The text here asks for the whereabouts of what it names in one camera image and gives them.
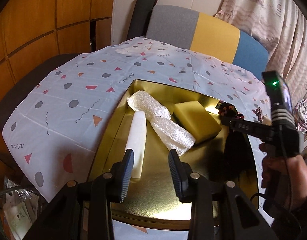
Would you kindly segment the right hand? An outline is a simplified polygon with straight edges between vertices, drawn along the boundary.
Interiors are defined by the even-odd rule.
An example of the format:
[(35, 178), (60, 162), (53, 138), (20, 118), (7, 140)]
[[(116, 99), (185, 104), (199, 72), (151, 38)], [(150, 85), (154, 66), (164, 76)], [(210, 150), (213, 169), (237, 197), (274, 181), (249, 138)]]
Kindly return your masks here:
[(290, 178), (292, 197), (287, 200), (285, 206), (291, 202), (290, 209), (303, 205), (307, 199), (307, 166), (301, 155), (287, 158), (273, 158), (269, 155), (275, 153), (275, 147), (266, 143), (261, 143), (259, 149), (266, 152), (267, 156), (262, 160), (262, 182), (261, 188), (266, 189), (271, 181), (273, 171), (278, 171), (284, 176)]

